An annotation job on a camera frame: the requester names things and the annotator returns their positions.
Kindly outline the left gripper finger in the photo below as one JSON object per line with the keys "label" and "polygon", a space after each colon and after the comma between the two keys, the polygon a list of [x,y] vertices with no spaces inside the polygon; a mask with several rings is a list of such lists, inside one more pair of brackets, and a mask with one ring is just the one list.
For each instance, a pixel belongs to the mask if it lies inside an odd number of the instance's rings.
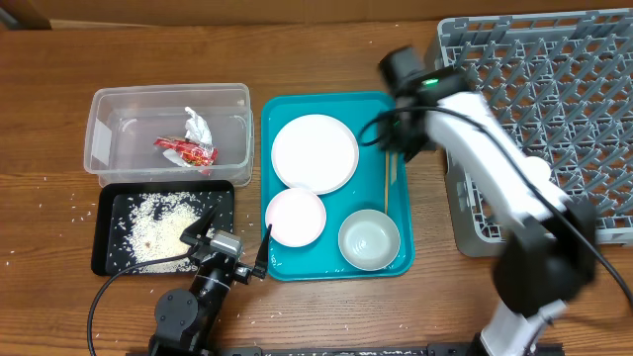
{"label": "left gripper finger", "polygon": [[180,241],[188,245],[196,245],[207,236],[217,214],[217,207],[211,206],[180,235]]}
{"label": "left gripper finger", "polygon": [[255,264],[252,270],[252,275],[259,278],[265,279],[268,270],[269,263],[269,243],[271,238],[272,225],[269,224],[266,228],[265,235],[262,239],[261,245],[258,249],[257,256],[255,259]]}

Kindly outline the pile of rice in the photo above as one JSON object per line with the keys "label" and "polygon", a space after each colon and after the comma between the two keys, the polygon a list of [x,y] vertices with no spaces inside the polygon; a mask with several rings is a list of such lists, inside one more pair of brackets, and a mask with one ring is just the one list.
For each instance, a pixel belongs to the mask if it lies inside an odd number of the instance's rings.
{"label": "pile of rice", "polygon": [[210,193],[141,193],[117,200],[113,209],[114,250],[123,254],[122,269],[141,262],[184,254],[184,229],[213,205]]}

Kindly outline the small pink bowl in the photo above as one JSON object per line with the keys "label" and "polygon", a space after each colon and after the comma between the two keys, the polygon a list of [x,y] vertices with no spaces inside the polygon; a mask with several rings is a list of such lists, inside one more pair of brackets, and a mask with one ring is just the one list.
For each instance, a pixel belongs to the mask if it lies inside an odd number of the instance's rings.
{"label": "small pink bowl", "polygon": [[303,188],[278,193],[268,204],[265,223],[272,226],[271,237],[287,247],[303,247],[316,241],[326,224],[322,200]]}

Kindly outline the red snack wrapper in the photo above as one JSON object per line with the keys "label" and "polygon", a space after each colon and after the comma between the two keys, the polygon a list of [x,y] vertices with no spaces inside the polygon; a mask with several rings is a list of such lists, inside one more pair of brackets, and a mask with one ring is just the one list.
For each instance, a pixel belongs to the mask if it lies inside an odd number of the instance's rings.
{"label": "red snack wrapper", "polygon": [[218,155],[212,145],[198,143],[185,137],[160,136],[154,145],[164,148],[163,156],[181,167],[211,166]]}

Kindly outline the white tissue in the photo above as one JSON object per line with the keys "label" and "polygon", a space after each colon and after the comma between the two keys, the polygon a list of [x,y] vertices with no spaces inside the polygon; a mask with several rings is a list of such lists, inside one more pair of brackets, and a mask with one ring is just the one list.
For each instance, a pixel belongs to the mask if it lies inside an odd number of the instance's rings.
{"label": "white tissue", "polygon": [[185,112],[189,115],[189,119],[185,122],[184,137],[214,146],[212,133],[205,119],[190,107],[186,107]]}

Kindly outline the white paper cup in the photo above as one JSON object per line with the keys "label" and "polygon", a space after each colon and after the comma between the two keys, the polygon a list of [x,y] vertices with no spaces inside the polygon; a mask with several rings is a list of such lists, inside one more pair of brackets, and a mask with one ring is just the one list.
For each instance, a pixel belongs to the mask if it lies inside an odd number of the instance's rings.
{"label": "white paper cup", "polygon": [[538,156],[525,158],[525,170],[533,182],[547,182],[550,180],[551,168],[547,161]]}

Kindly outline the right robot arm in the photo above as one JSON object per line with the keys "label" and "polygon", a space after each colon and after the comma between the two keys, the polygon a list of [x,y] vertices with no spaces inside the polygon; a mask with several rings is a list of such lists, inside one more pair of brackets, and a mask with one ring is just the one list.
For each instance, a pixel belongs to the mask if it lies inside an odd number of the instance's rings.
{"label": "right robot arm", "polygon": [[396,106],[377,117],[375,142],[405,160],[430,141],[443,146],[509,234],[493,269],[500,302],[470,354],[534,354],[548,324],[594,279],[593,205],[531,167],[462,70],[427,72],[410,46],[389,52],[379,70]]}

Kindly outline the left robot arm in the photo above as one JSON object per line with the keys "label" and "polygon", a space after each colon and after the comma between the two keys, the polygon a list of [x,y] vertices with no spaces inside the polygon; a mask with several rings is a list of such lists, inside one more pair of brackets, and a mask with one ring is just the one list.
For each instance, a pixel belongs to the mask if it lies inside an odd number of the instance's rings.
{"label": "left robot arm", "polygon": [[249,266],[240,261],[240,238],[213,227],[216,216],[217,209],[209,208],[180,236],[190,246],[189,259],[197,272],[189,289],[170,290],[158,300],[150,356],[210,354],[210,333],[231,286],[247,285],[253,277],[263,280],[267,275],[272,227],[266,227],[255,264]]}

